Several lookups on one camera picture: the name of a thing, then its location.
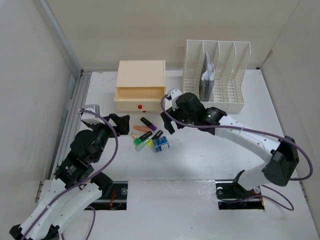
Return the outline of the blue labelled jar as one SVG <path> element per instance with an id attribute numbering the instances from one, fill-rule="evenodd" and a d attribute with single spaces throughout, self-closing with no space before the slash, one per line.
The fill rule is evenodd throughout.
<path id="1" fill-rule="evenodd" d="M 153 148 L 156 153 L 166 151 L 170 148 L 169 141 L 166 136 L 161 136 L 152 141 Z"/>

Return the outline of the grey black booklet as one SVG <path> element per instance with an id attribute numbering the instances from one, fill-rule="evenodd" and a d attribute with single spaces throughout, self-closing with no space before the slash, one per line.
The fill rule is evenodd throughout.
<path id="1" fill-rule="evenodd" d="M 215 84 L 216 68 L 211 59 L 210 53 L 205 52 L 202 70 L 199 79 L 199 99 L 203 102 L 209 102 L 213 94 Z"/>

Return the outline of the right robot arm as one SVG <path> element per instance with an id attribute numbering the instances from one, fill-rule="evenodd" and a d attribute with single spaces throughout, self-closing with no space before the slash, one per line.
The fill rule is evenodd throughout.
<path id="1" fill-rule="evenodd" d="M 213 136 L 229 140 L 258 156 L 263 163 L 241 170 L 233 179 L 218 182 L 216 192 L 226 199 L 247 198 L 252 190 L 264 184 L 285 187 L 299 163 L 298 146 L 289 136 L 276 136 L 246 127 L 224 110 L 205 107 L 190 92 L 172 89 L 161 99 L 160 114 L 165 129 L 173 134 L 178 129 L 196 128 Z"/>

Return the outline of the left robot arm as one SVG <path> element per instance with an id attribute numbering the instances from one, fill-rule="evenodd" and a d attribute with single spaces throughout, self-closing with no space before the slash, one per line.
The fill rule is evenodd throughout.
<path id="1" fill-rule="evenodd" d="M 33 213 L 10 229 L 15 240 L 58 240 L 81 211 L 111 195 L 114 182 L 92 165 L 100 160 L 108 139 L 128 135 L 130 116 L 111 113 L 102 117 L 93 108 L 79 112 L 87 129 L 75 135 L 70 152 Z"/>

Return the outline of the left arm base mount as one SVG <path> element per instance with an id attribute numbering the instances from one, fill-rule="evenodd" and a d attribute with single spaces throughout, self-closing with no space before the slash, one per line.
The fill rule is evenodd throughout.
<path id="1" fill-rule="evenodd" d="M 114 181 L 111 192 L 92 202 L 96 211 L 125 211 L 127 209 L 128 181 Z"/>

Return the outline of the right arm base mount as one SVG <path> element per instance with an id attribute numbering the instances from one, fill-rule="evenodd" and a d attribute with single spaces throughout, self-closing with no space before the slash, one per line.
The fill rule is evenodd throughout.
<path id="1" fill-rule="evenodd" d="M 215 181 L 219 210 L 264 210 L 259 186 L 246 190 L 233 179 Z"/>

